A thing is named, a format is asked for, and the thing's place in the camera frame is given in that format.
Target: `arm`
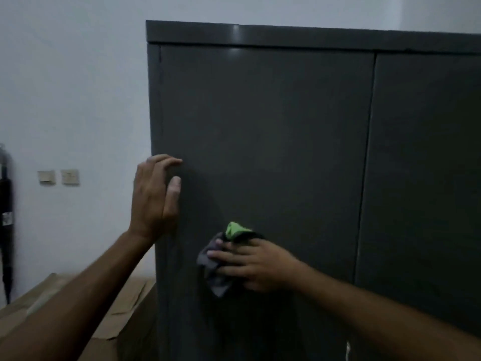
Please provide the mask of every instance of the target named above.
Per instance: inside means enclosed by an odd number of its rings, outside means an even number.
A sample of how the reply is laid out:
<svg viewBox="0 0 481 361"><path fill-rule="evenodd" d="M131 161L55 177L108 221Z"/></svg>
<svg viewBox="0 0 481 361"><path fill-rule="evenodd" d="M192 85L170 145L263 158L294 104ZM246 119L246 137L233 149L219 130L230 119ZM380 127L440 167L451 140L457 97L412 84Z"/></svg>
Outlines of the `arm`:
<svg viewBox="0 0 481 361"><path fill-rule="evenodd" d="M139 164L129 229L0 344L4 361L77 359L135 266L177 217L180 178L165 187L167 155Z"/></svg>
<svg viewBox="0 0 481 361"><path fill-rule="evenodd" d="M399 360L480 360L481 341L411 307L343 283L316 271L277 245L252 240L233 251L212 251L210 257L238 266L220 273L247 278L255 291L285 287L316 301L341 318L381 352Z"/></svg>

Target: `switch plate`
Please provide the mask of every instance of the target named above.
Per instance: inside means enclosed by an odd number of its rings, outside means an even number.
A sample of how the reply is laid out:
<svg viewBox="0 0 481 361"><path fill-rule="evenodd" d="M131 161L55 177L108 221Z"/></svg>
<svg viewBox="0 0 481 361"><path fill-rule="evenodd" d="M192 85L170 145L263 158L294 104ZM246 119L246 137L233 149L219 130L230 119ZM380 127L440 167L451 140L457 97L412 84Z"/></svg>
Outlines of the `switch plate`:
<svg viewBox="0 0 481 361"><path fill-rule="evenodd" d="M78 170L61 170L62 172L62 183L64 185L80 185L80 180L78 176Z"/></svg>
<svg viewBox="0 0 481 361"><path fill-rule="evenodd" d="M42 185L55 185L55 171L38 171L39 182Z"/></svg>

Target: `cloth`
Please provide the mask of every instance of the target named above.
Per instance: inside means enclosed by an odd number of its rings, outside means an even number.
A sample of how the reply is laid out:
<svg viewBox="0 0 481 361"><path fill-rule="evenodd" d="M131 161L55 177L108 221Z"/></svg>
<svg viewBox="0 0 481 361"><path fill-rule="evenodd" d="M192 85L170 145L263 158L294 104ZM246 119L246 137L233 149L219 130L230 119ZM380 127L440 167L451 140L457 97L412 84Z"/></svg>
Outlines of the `cloth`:
<svg viewBox="0 0 481 361"><path fill-rule="evenodd" d="M204 279L217 297L223 297L225 293L240 279L232 276L219 274L216 270L225 265L223 261L211 259L207 251L223 251L224 249L215 241L231 241L233 243L247 243L252 238L264 238L260 233L244 228L236 222L230 222L225 232L217 233L197 256L197 265L204 267Z"/></svg>

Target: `brown cardboard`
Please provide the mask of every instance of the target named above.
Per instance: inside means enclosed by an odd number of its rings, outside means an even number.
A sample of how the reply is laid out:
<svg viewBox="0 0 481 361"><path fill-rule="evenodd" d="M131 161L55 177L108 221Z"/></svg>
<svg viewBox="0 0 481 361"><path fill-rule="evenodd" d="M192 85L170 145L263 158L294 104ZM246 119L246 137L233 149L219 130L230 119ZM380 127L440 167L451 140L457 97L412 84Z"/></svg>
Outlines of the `brown cardboard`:
<svg viewBox="0 0 481 361"><path fill-rule="evenodd" d="M59 291L71 275L49 275L0 309L0 342ZM80 361L157 360L155 280L131 277L87 344Z"/></svg>

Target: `white wall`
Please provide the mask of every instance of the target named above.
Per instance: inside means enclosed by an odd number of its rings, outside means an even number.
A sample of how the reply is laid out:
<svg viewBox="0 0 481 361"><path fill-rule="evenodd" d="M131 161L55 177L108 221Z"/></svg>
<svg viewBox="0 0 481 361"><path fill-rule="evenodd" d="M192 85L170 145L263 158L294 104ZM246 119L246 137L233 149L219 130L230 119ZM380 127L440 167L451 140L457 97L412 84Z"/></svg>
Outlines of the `white wall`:
<svg viewBox="0 0 481 361"><path fill-rule="evenodd" d="M424 19L430 5L416 0L1 0L0 142L15 164L15 295L48 273L81 270L128 226L135 167L150 153L146 19L480 29L467 4L474 0L457 6L462 21L446 24L435 15L451 5L431 1L435 12ZM36 171L62 168L78 168L81 186L38 184ZM152 253L138 272L154 273Z"/></svg>

